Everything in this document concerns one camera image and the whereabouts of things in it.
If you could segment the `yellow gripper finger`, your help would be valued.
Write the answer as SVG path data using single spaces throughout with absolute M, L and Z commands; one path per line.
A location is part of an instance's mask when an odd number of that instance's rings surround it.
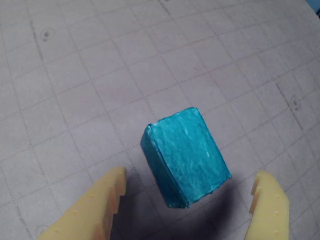
M 273 177 L 259 170 L 251 190 L 249 213 L 252 215 L 246 240 L 288 240 L 290 204 L 287 195 Z
M 120 198 L 126 194 L 127 170 L 114 167 L 97 180 L 39 240 L 109 240 Z

